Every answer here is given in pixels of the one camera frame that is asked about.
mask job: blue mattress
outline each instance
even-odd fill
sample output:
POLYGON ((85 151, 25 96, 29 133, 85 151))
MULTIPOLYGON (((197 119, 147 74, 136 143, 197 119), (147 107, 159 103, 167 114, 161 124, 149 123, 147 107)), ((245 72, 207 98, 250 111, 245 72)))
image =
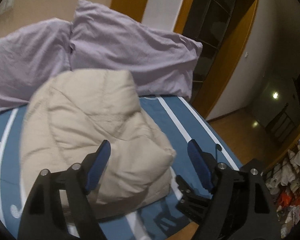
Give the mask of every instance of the blue mattress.
MULTIPOLYGON (((187 142, 195 139, 201 149, 215 155, 215 145, 222 146, 218 162, 225 162, 233 169, 242 165, 223 140, 182 98, 142 97, 142 108, 152 117, 167 135, 177 156, 172 172, 180 174, 202 196, 209 193, 202 187, 187 155, 187 142)), ((17 237, 22 203, 19 185, 19 141, 26 106, 0 114, 0 219, 17 237)), ((149 206, 125 215, 100 222, 108 240, 164 240, 181 230, 190 221, 176 208, 181 193, 173 181, 167 197, 149 206)), ((75 228, 69 231, 76 234, 75 228)))

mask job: pillow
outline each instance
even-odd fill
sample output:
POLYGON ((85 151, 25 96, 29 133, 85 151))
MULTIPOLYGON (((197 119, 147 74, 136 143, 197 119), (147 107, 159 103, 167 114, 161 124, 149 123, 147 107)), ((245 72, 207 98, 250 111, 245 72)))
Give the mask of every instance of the pillow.
POLYGON ((50 19, 0 39, 0 111, 28 103, 50 77, 69 70, 71 23, 50 19))
POLYGON ((155 30, 108 7, 79 0, 70 36, 72 69, 129 70, 139 96, 189 99, 202 44, 155 30))

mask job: white stripe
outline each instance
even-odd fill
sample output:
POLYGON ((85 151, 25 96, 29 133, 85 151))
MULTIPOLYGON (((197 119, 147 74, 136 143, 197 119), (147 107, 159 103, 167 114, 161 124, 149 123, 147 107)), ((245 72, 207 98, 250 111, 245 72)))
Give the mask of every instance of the white stripe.
POLYGON ((20 200, 21 200, 21 208, 23 209, 26 204, 27 195, 26 195, 25 186, 23 184, 22 176, 20 176, 20 200))
POLYGON ((127 214, 126 219, 136 240, 151 240, 136 211, 127 214))
MULTIPOLYGON (((17 115, 17 112, 18 112, 18 108, 15 108, 11 111, 9 120, 8 120, 7 125, 4 128, 4 131, 3 131, 3 134, 2 134, 1 145, 0 145, 0 178, 1 178, 1 164, 2 164, 2 159, 3 159, 4 149, 6 147, 6 143, 7 143, 7 140, 8 140, 9 133, 10 133, 10 129, 13 125, 13 122, 14 122, 14 119, 17 115)), ((0 220, 4 225, 6 225, 5 221, 4 221, 3 210, 2 210, 1 189, 0 189, 0 220)))
POLYGON ((187 101, 185 101, 182 97, 179 97, 179 99, 181 100, 181 102, 183 102, 185 104, 185 106, 190 110, 190 112, 193 114, 193 116, 199 121, 199 123, 202 125, 202 127, 206 130, 206 132, 208 133, 208 135, 211 137, 211 139, 215 142, 220 144, 220 146, 222 147, 222 153, 224 155, 224 157, 227 159, 227 161, 229 162, 229 164, 231 165, 231 167, 238 171, 239 168, 238 166, 234 163, 233 159, 230 157, 229 153, 224 149, 224 147, 221 145, 221 143, 219 142, 219 140, 217 139, 217 137, 212 133, 212 131, 209 129, 209 127, 206 125, 206 123, 201 119, 201 117, 197 114, 197 112, 188 104, 187 101))
POLYGON ((176 198, 178 200, 180 200, 182 198, 182 193, 178 189, 178 183, 176 182, 176 173, 174 172, 172 167, 170 167, 170 171, 171 171, 171 176, 172 176, 172 178, 171 178, 171 188, 172 188, 174 194, 176 195, 176 198))
POLYGON ((178 118, 175 116, 175 114, 172 112, 170 107, 167 105, 166 101, 164 101, 164 99, 160 96, 157 96, 157 99, 159 100, 159 102, 163 106, 163 108, 166 110, 166 112, 170 116, 171 120, 174 122, 174 124, 176 125, 176 127, 178 128, 180 133, 182 134, 182 136, 186 139, 187 142, 189 142, 191 140, 190 135, 188 134, 186 129, 182 126, 182 124, 180 123, 178 118))
POLYGON ((147 100, 157 100, 157 98, 149 98, 149 97, 141 97, 141 98, 144 98, 144 99, 147 99, 147 100))

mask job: white wall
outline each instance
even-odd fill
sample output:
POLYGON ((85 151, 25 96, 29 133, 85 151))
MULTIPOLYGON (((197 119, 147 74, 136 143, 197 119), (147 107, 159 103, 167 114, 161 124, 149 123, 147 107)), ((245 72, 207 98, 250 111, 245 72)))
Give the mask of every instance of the white wall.
POLYGON ((275 0, 259 0, 245 51, 207 120, 228 114, 250 103, 260 90, 266 69, 271 67, 277 33, 275 0), (247 58, 244 57, 246 52, 249 54, 247 58))
POLYGON ((183 0, 148 0, 141 23, 173 31, 183 0))

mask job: black cable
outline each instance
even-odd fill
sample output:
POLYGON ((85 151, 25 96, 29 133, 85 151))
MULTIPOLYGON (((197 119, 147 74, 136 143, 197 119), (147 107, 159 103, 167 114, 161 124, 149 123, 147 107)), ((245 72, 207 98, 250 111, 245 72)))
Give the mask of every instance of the black cable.
POLYGON ((222 152, 222 147, 220 144, 216 143, 216 161, 218 162, 218 151, 222 152))

